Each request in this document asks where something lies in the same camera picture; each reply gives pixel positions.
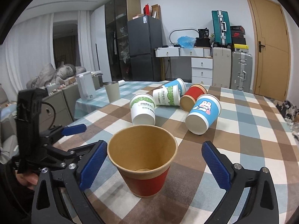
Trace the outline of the person's left hand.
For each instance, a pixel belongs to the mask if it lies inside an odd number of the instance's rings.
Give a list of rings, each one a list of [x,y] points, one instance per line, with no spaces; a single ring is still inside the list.
[[[38,184],[38,175],[31,172],[17,173],[17,171],[15,171],[15,175],[21,185],[26,186],[31,190],[35,190],[36,185]]]

